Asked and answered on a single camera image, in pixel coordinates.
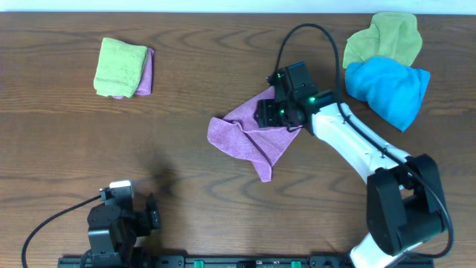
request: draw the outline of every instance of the cloth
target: cloth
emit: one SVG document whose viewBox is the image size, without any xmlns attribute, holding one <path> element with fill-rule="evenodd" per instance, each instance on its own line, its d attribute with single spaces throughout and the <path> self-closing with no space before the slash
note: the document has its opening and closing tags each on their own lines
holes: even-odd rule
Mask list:
<svg viewBox="0 0 476 268">
<path fill-rule="evenodd" d="M 223 153 L 253 163 L 261 181 L 271 181 L 271 168 L 284 153 L 299 130 L 289 133 L 285 127 L 260 129 L 254 120 L 257 101 L 274 98 L 270 87 L 248 100 L 223 119 L 212 118 L 208 141 Z"/>
<path fill-rule="evenodd" d="M 345 72 L 349 95 L 367 101 L 370 108 L 401 131 L 415 120 L 429 81 L 428 71 L 385 57 L 352 63 Z"/>
<path fill-rule="evenodd" d="M 105 37 L 99 53 L 94 88 L 101 96 L 132 97 L 141 81 L 147 47 Z"/>
<path fill-rule="evenodd" d="M 389 57 L 410 66 L 422 48 L 422 37 L 413 14 L 382 12 L 372 17 L 368 29 L 353 34 L 344 51 L 343 67 L 374 56 Z"/>
<path fill-rule="evenodd" d="M 147 48 L 147 60 L 146 65 L 144 66 L 144 73 L 141 77 L 141 82 L 139 82 L 139 86 L 137 90 L 134 92 L 134 95 L 150 95 L 152 93 L 152 58 L 154 56 L 154 50 L 151 48 Z M 116 99 L 124 98 L 124 96 L 114 96 Z"/>
</svg>

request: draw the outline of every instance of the wooden table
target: wooden table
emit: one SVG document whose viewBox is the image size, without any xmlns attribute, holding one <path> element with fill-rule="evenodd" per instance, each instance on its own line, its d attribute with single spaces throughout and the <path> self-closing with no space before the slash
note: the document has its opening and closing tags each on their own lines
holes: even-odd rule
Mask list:
<svg viewBox="0 0 476 268">
<path fill-rule="evenodd" d="M 166 13 L 0 14 L 0 267 L 19 267 L 25 238 L 44 219 L 132 179 L 138 208 L 153 192 L 162 230 L 149 251 L 191 255 L 346 252 L 367 234 L 366 191 L 329 145 L 302 132 L 262 183 L 250 162 L 206 139 L 223 116 L 266 89 L 279 45 L 302 22 L 322 24 L 341 56 L 371 15 Z M 438 163 L 456 230 L 438 267 L 473 267 L 476 256 L 476 17 L 419 16 L 424 40 L 413 67 L 431 72 L 423 106 L 400 133 L 364 104 L 352 110 L 383 138 Z M 95 94 L 100 43 L 108 36 L 155 49 L 153 94 Z M 302 30 L 282 65 L 306 59 L 333 87 L 323 34 Z M 30 267 L 55 267 L 89 248 L 86 217 L 98 202 L 48 224 L 28 249 Z M 442 249 L 446 236 L 429 243 Z"/>
</svg>

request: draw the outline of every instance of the crumpled purple cloth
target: crumpled purple cloth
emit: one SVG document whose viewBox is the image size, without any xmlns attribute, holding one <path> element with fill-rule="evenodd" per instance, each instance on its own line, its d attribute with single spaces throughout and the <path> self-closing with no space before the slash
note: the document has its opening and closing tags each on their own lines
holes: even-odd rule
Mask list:
<svg viewBox="0 0 476 268">
<path fill-rule="evenodd" d="M 274 87 L 248 100 L 223 119 L 212 118 L 207 134 L 208 141 L 223 153 L 251 161 L 262 182 L 271 181 L 271 168 L 299 133 L 299 130 L 289 133 L 285 127 L 258 127 L 253 117 L 257 101 L 270 98 L 274 98 Z"/>
<path fill-rule="evenodd" d="M 152 56 L 154 55 L 154 50 L 147 48 L 147 59 L 144 66 L 144 72 L 142 73 L 141 82 L 135 90 L 134 95 L 150 95 L 152 92 Z M 113 96 L 115 99 L 124 98 L 124 96 Z"/>
</svg>

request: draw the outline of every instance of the folded green cloth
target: folded green cloth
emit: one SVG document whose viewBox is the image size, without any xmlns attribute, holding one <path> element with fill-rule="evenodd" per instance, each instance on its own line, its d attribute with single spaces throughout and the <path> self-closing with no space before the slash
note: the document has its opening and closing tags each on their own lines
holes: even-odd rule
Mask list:
<svg viewBox="0 0 476 268">
<path fill-rule="evenodd" d="M 372 17 L 368 29 L 353 34 L 344 51 L 344 68 L 374 56 L 388 57 L 410 66 L 422 48 L 422 37 L 413 14 L 382 12 Z"/>
<path fill-rule="evenodd" d="M 105 37 L 94 77 L 96 93 L 132 97 L 141 81 L 146 58 L 147 47 Z"/>
</svg>

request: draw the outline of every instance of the table surface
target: table surface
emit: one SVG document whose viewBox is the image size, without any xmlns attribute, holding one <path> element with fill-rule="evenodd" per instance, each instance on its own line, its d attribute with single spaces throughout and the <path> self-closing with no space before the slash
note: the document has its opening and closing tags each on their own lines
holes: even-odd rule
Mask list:
<svg viewBox="0 0 476 268">
<path fill-rule="evenodd" d="M 44 219 L 132 179 L 137 206 L 153 192 L 162 230 L 149 251 L 191 255 L 308 255 L 346 252 L 367 234 L 366 191 L 329 145 L 302 132 L 262 183 L 250 162 L 208 143 L 208 123 L 267 88 L 280 43 L 302 22 L 322 24 L 340 55 L 371 15 L 169 13 L 0 14 L 0 267 L 19 267 L 25 238 Z M 363 103 L 357 116 L 395 146 L 439 165 L 456 241 L 439 267 L 476 261 L 476 17 L 418 16 L 423 48 L 413 67 L 431 72 L 415 122 L 401 133 Z M 103 37 L 155 49 L 153 94 L 95 94 Z M 334 86 L 325 36 L 302 30 L 282 65 L 306 60 Z M 89 248 L 96 205 L 48 224 L 28 248 L 30 267 L 55 267 Z M 440 251 L 446 236 L 422 250 Z"/>
</svg>

